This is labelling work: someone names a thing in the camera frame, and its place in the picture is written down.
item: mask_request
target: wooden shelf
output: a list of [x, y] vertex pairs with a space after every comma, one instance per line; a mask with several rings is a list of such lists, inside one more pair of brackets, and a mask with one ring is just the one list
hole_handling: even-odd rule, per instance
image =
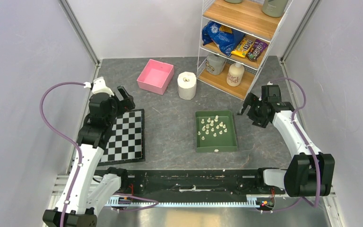
[[227, 57], [224, 53], [222, 53], [219, 48], [216, 46], [216, 44], [214, 42], [210, 43], [210, 44], [207, 44], [207, 45], [202, 45], [201, 46], [204, 50], [207, 50], [207, 51], [211, 51], [211, 52], [215, 52], [219, 55], [222, 55], [226, 58], [230, 58], [234, 61], [237, 61], [239, 63], [242, 63], [246, 66], [249, 66], [255, 70], [258, 70], [259, 68], [259, 65], [261, 64], [263, 58], [264, 58], [264, 55], [265, 55], [265, 52], [267, 51], [267, 49], [262, 52], [261, 56], [257, 59], [257, 61], [250, 61], [248, 60], [248, 58], [242, 58], [242, 57], [239, 57], [239, 56], [236, 56], [234, 54], [230, 55], [230, 57]]
[[272, 39], [282, 18], [267, 16], [262, 12], [261, 4], [249, 0], [244, 0], [240, 4], [215, 0], [203, 16], [267, 41]]
[[226, 77], [229, 72], [230, 64], [226, 64], [225, 68], [219, 75], [212, 75], [206, 69], [201, 73], [198, 77], [199, 80], [210, 84], [226, 93], [229, 93], [241, 100], [244, 100], [245, 95], [247, 94], [248, 89], [251, 86], [251, 83], [254, 80], [254, 74], [251, 74], [247, 71], [244, 72], [243, 78], [239, 86], [232, 87], [227, 84]]

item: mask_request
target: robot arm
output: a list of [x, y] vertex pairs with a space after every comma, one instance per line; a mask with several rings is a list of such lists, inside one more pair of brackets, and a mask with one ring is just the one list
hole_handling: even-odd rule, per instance
[[133, 97], [122, 86], [117, 87], [123, 97], [123, 100], [119, 100], [106, 86], [102, 77], [95, 79], [92, 84], [86, 83], [86, 87], [91, 88], [93, 94], [89, 99], [89, 114], [85, 117], [77, 138], [77, 144], [83, 155], [82, 163], [78, 164], [79, 168], [72, 168], [64, 192], [56, 203], [55, 209], [45, 211], [43, 221], [49, 227], [60, 226], [60, 218], [65, 204], [67, 207], [63, 226], [95, 226], [97, 216], [108, 198], [115, 192], [124, 191], [128, 186], [126, 170], [109, 168], [102, 181], [88, 195], [96, 166], [112, 135], [112, 125], [116, 117], [134, 109], [135, 104]]
[[260, 98], [253, 93], [248, 94], [238, 115], [242, 115], [245, 109], [251, 106], [247, 115], [253, 120], [252, 124], [265, 128], [271, 122], [282, 135], [292, 155], [292, 161], [287, 170], [261, 168], [259, 173], [263, 183], [286, 190], [290, 197], [315, 196], [315, 163], [308, 149], [311, 146], [320, 166], [320, 195], [329, 195], [335, 166], [334, 158], [331, 154], [323, 154], [305, 133], [297, 119], [292, 119], [294, 108], [291, 103], [282, 102], [278, 85], [268, 84], [261, 89]]

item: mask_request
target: chessboard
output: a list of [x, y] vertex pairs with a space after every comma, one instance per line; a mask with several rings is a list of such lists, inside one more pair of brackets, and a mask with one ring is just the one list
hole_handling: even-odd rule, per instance
[[98, 166], [142, 161], [145, 161], [144, 109], [139, 109], [117, 117]]

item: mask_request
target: blue snack bag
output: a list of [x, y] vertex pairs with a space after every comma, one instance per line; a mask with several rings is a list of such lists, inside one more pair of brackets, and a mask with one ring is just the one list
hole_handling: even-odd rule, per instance
[[202, 40], [204, 45], [214, 42], [220, 51], [230, 57], [230, 53], [244, 38], [243, 32], [236, 31], [227, 26], [210, 21], [202, 29]]

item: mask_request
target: toilet paper roll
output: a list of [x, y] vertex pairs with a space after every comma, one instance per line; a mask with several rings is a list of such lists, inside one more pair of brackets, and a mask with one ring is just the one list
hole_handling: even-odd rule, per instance
[[195, 96], [197, 89], [197, 78], [192, 72], [183, 72], [177, 78], [179, 86], [179, 96], [185, 100], [191, 100]]

